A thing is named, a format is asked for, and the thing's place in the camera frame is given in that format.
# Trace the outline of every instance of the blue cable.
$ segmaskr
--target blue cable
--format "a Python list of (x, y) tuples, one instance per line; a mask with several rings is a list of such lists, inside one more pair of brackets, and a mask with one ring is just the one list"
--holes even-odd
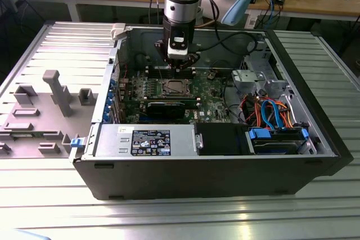
[(265, 29), (267, 29), (269, 27), (271, 19), (272, 19), (272, 15), (274, 13), (274, 3), (272, 2), (272, 0), (269, 0), (269, 1), (270, 1), (271, 13), (270, 13), (270, 18), (264, 27)]
[(283, 128), (284, 124), (280, 119), (280, 113), (279, 113), (279, 109), (277, 108), (275, 102), (270, 101), (270, 100), (266, 100), (263, 102), (263, 104), (261, 105), (261, 117), (263, 118), (264, 122), (272, 129), (274, 130), (274, 126), (267, 120), (266, 115), (265, 115), (265, 107), (266, 107), (266, 103), (270, 102), (272, 107), (274, 107), (274, 115), (275, 115), (275, 119), (276, 119), (276, 124), (279, 128)]

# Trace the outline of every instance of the metal table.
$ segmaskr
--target metal table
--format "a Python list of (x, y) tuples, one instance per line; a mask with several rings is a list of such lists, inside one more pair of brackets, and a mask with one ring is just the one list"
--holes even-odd
[[(57, 22), (54, 26), (40, 31), (1, 86), (3, 115), (10, 112), (6, 108), (11, 106), (6, 107), (4, 102), (11, 103), (8, 94), (12, 85), (39, 56), (45, 43), (57, 44), (57, 50), (67, 47), (70, 44), (61, 45), (68, 42), (64, 40), (67, 33), (73, 39), (82, 36), (83, 42), (72, 45), (78, 54), (90, 48), (107, 48), (100, 54), (107, 57), (111, 51), (109, 24)], [(334, 176), (314, 180), (294, 196), (98, 201), (68, 159), (1, 159), (2, 227), (59, 240), (360, 237), (359, 82), (321, 38), (288, 31), (277, 31), (277, 35), (352, 152), (355, 160), (349, 166)], [(44, 65), (75, 67), (81, 62), (66, 62), (56, 55)], [(84, 70), (93, 68), (100, 75), (104, 71), (102, 60), (83, 61), (88, 61)]]

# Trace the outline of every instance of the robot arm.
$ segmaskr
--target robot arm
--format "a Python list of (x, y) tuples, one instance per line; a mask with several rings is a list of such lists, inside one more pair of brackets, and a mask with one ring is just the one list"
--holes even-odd
[(164, 39), (156, 46), (172, 67), (188, 59), (199, 0), (165, 0)]
[[(219, 3), (222, 3), (222, 23), (233, 25), (245, 13), (250, 0), (223, 0)], [(200, 4), (204, 6), (204, 14), (212, 14), (208, 0), (165, 0), (164, 38), (156, 42), (155, 47), (164, 61), (174, 69), (184, 69), (200, 57), (189, 53), (192, 51), (189, 47), (192, 46), (196, 14)]]

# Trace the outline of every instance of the power supply label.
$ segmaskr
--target power supply label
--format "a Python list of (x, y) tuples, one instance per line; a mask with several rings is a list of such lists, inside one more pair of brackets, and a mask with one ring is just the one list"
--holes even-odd
[(134, 130), (131, 143), (133, 156), (170, 156), (170, 130)]

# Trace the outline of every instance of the side panel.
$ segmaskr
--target side panel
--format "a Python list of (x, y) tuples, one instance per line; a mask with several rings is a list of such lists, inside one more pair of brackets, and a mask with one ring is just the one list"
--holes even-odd
[(337, 158), (78, 161), (94, 197), (155, 199), (295, 194)]
[(281, 41), (277, 37), (274, 31), (268, 31), (266, 33), (273, 49), (280, 58), (280, 66), (284, 69), (284, 72), (289, 76), (291, 81), (295, 86), (294, 91), (296, 91), (304, 101), (306, 107), (308, 108), (311, 116), (314, 118), (315, 123), (318, 125), (321, 133), (324, 135), (327, 143), (334, 153), (339, 155), (341, 158), (337, 160), (337, 163), (334, 164), (332, 168), (329, 168), (328, 171), (325, 171), (323, 175), (333, 175), (341, 168), (353, 161), (353, 156), (350, 154), (345, 143), (335, 130), (331, 121), (325, 114), (323, 108), (320, 106), (316, 100), (314, 94), (312, 93), (307, 82), (304, 80), (299, 70), (295, 66), (294, 62), (290, 58), (289, 54), (286, 52), (284, 47), (281, 44)]

